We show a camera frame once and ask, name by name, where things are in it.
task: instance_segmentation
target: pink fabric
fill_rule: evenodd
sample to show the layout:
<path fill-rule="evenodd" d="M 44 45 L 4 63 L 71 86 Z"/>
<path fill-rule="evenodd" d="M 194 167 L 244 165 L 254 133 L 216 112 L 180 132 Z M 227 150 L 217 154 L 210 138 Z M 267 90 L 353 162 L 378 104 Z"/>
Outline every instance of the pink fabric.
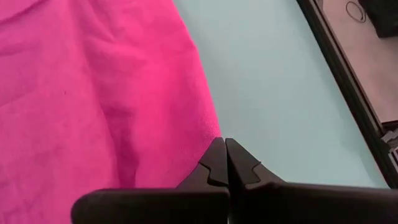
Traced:
<path fill-rule="evenodd" d="M 172 0 L 0 1 L 0 223 L 70 223 L 107 187 L 175 187 L 214 137 Z"/>

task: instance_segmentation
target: light blue surface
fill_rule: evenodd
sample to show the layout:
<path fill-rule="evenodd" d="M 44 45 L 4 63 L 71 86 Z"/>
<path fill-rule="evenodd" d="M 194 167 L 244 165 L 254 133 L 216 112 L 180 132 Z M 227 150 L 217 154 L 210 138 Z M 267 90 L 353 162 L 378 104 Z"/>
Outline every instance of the light blue surface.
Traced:
<path fill-rule="evenodd" d="M 224 137 L 292 182 L 387 187 L 295 0 L 175 0 Z"/>

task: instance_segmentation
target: black object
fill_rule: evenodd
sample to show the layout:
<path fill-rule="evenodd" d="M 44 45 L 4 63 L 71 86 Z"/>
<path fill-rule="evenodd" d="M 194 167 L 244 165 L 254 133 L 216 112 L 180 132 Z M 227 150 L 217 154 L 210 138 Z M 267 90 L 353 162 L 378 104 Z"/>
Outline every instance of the black object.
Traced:
<path fill-rule="evenodd" d="M 319 0 L 297 2 L 384 179 L 389 187 L 398 188 L 398 159 L 393 156 L 396 147 L 390 145 L 394 139 L 385 138 L 392 128 L 391 125 L 387 128 L 384 127 L 386 123 L 380 123 L 323 13 Z"/>
<path fill-rule="evenodd" d="M 72 222 L 227 223 L 229 214 L 232 224 L 397 223 L 397 208 L 395 190 L 284 182 L 218 138 L 176 189 L 96 191 L 75 203 Z"/>
<path fill-rule="evenodd" d="M 373 23 L 379 37 L 398 35 L 398 1 L 359 0 Z"/>

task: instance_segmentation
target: pink cloth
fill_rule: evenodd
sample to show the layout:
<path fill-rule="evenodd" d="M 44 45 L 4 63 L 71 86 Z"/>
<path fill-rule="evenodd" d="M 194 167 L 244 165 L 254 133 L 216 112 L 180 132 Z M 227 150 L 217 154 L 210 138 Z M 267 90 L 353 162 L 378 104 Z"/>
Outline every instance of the pink cloth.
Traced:
<path fill-rule="evenodd" d="M 172 0 L 0 1 L 0 223 L 70 223 L 107 187 L 175 187 L 214 137 Z"/>

